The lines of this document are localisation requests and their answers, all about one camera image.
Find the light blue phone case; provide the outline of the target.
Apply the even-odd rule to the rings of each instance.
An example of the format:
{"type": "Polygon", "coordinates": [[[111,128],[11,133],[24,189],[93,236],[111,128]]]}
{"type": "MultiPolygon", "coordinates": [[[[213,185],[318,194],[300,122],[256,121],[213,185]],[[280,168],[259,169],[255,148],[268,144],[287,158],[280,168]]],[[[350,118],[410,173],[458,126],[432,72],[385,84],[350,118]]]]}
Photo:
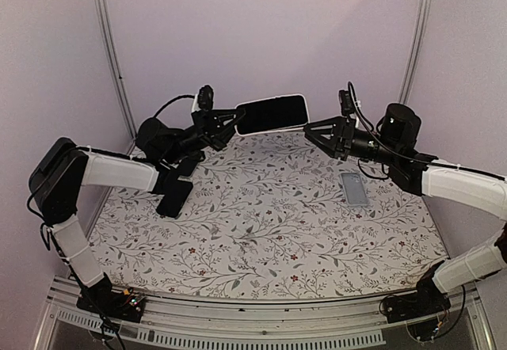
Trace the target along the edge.
{"type": "Polygon", "coordinates": [[[341,181],[345,200],[349,206],[366,207],[369,205],[364,184],[358,173],[343,173],[341,181]]]}

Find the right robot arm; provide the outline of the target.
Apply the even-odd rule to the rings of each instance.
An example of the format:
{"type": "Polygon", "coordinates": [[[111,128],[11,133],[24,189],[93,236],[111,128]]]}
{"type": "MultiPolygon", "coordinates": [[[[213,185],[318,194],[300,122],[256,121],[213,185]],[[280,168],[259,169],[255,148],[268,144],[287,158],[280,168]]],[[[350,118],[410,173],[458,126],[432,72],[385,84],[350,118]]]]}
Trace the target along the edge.
{"type": "MultiPolygon", "coordinates": [[[[506,220],[506,179],[441,162],[415,149],[421,119],[401,104],[387,106],[379,133],[356,127],[360,114],[346,104],[341,116],[307,124],[306,139],[331,158],[347,157],[386,165],[389,179],[415,196],[439,197],[486,211],[506,220]]],[[[467,252],[431,267],[417,282],[410,309],[426,315],[445,294],[471,281],[492,276],[506,267],[506,230],[467,252]]]]}

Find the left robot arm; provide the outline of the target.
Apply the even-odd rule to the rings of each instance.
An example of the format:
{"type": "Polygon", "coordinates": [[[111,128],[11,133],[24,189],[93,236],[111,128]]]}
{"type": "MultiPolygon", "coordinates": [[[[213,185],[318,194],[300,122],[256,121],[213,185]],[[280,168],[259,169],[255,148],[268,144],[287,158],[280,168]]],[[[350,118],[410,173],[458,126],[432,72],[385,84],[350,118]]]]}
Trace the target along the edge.
{"type": "Polygon", "coordinates": [[[201,161],[203,149],[225,148],[244,115],[241,108],[196,110],[193,125],[185,130],[168,128],[152,117],[142,124],[136,139],[144,153],[141,158],[77,146],[67,137],[59,138],[45,154],[29,178],[27,208],[49,229],[49,238],[62,251],[75,278],[89,288],[86,298],[100,313],[112,313],[118,298],[102,284],[106,276],[78,221],[82,187],[98,185],[160,195],[157,213],[175,218],[193,190],[189,176],[201,161]]]}

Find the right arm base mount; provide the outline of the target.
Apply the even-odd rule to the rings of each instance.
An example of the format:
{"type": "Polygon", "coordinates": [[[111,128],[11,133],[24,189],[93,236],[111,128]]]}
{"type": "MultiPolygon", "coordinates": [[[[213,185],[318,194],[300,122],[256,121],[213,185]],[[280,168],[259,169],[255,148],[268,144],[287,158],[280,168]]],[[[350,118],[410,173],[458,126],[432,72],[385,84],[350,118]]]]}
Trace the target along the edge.
{"type": "Polygon", "coordinates": [[[415,291],[407,295],[387,295],[379,312],[388,323],[404,321],[410,337],[417,342],[432,342],[441,335],[451,303],[446,295],[415,291]]]}

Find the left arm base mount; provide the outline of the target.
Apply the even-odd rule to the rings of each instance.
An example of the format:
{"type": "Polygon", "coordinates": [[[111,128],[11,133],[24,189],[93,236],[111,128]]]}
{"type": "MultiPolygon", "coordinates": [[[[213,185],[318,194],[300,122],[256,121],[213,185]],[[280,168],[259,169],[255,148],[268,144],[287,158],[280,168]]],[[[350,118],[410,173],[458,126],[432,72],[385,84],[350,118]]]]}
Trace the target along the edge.
{"type": "Polygon", "coordinates": [[[146,301],[132,288],[114,291],[108,284],[81,289],[76,307],[108,318],[140,323],[146,301]]]}

